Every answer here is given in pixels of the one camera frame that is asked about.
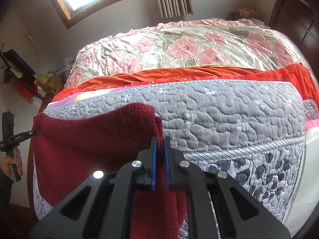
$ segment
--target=triangular cutout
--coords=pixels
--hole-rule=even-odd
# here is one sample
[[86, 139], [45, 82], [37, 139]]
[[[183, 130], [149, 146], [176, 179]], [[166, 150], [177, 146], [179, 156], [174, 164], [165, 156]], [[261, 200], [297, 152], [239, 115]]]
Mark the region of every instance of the triangular cutout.
[[235, 200], [240, 217], [243, 220], [248, 220], [258, 215], [258, 210], [252, 204], [250, 204], [250, 202], [242, 194], [240, 194], [238, 190], [231, 188], [230, 192]]
[[87, 202], [91, 192], [91, 187], [86, 186], [81, 190], [73, 199], [71, 199], [63, 208], [61, 208], [60, 213], [74, 221], [80, 218], [82, 210]]

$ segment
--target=orange red fabric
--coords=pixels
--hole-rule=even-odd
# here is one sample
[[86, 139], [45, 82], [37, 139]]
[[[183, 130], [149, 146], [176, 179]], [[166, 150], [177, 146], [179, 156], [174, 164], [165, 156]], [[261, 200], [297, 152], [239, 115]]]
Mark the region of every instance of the orange red fabric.
[[239, 79], [259, 81], [291, 82], [303, 100], [312, 99], [319, 105], [319, 92], [310, 72], [302, 64], [292, 64], [278, 70], [259, 71], [234, 67], [190, 67], [160, 68], [134, 74], [96, 77], [82, 83], [77, 89], [65, 89], [58, 93], [54, 101], [59, 101], [74, 93], [124, 86], [167, 83], [184, 80]]

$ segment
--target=red knitted fabric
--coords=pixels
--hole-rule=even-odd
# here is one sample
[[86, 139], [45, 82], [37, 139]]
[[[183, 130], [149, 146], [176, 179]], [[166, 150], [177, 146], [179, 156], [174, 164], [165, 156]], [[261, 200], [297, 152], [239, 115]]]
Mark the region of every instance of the red knitted fabric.
[[157, 138], [156, 190], [137, 192], [132, 239], [176, 239], [186, 216], [184, 193], [169, 192], [163, 164], [162, 119], [152, 106], [134, 103], [80, 120], [54, 119], [39, 113], [33, 128], [34, 158], [39, 192], [56, 206], [90, 174], [119, 170]]

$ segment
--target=wooden bed frame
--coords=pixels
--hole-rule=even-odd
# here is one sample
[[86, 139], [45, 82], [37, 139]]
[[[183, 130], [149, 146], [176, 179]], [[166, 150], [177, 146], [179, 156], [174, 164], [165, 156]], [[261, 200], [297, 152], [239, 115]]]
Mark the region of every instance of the wooden bed frame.
[[[301, 50], [319, 80], [319, 23], [302, 0], [277, 0], [269, 21], [271, 29], [286, 34]], [[41, 105], [39, 112], [45, 109]], [[33, 205], [33, 145], [30, 142], [27, 169], [28, 196]], [[319, 204], [293, 239], [316, 238], [319, 234]]]

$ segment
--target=white mattress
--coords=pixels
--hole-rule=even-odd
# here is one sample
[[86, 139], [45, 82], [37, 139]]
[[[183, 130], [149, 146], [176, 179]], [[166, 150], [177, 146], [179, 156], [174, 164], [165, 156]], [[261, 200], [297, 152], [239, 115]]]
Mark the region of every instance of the white mattress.
[[306, 131], [305, 152], [292, 198], [287, 205], [284, 225], [293, 237], [307, 221], [319, 201], [319, 127]]

